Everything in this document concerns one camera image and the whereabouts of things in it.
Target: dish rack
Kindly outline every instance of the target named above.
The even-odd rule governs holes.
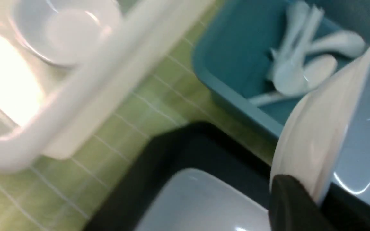
[[[0,171],[22,170],[40,155],[70,158],[214,0],[122,2],[128,4],[120,3],[126,14],[119,30],[71,71],[24,51],[7,26],[6,12],[0,12],[0,39],[32,72],[9,73],[0,83]],[[11,1],[4,4],[8,8]],[[22,76],[31,86],[19,83]],[[22,97],[27,104],[16,101],[30,88],[37,90]]]

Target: teal container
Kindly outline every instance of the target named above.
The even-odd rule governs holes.
[[[316,38],[350,29],[370,43],[370,0],[308,2],[326,11]],[[284,0],[229,0],[198,42],[193,56],[194,72],[210,89],[214,101],[272,141],[278,140],[300,98],[263,107],[255,107],[247,99],[275,90],[265,81],[272,63],[269,48],[281,43],[288,4]],[[335,57],[338,68],[350,61]]]

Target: white plate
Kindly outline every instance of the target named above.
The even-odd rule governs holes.
[[[271,181],[277,174],[297,178],[319,205],[332,181],[370,204],[370,48],[297,104]]]
[[[113,0],[19,0],[10,18],[19,42],[47,63],[81,62],[122,21]]]

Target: plastic spoon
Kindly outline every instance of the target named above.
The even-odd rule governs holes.
[[[357,58],[365,51],[366,43],[364,39],[353,31],[343,30],[314,41],[307,54],[334,52],[349,58]],[[278,53],[271,49],[272,58],[276,59]]]
[[[303,80],[305,53],[321,23],[323,14],[323,10],[317,9],[316,6],[312,7],[298,45],[292,55],[280,66],[276,67],[272,82],[276,90],[280,93],[289,96],[298,92],[298,89],[294,87],[296,83],[300,83]]]
[[[283,100],[301,97],[320,86],[335,72],[338,62],[331,55],[322,55],[311,60],[304,69],[303,81],[294,83],[297,92],[286,96],[278,91],[269,92],[248,99],[256,107],[272,104]]]
[[[275,59],[275,62],[267,76],[268,80],[272,81],[276,68],[286,61],[288,56],[291,54],[292,46],[304,27],[309,14],[309,9],[309,5],[304,1],[297,1],[286,9],[287,26],[279,49],[281,55]]]

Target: white ceramic bowl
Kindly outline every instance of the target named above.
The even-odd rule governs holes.
[[[49,64],[73,67],[122,22],[115,0],[19,0],[10,18],[18,41]]]

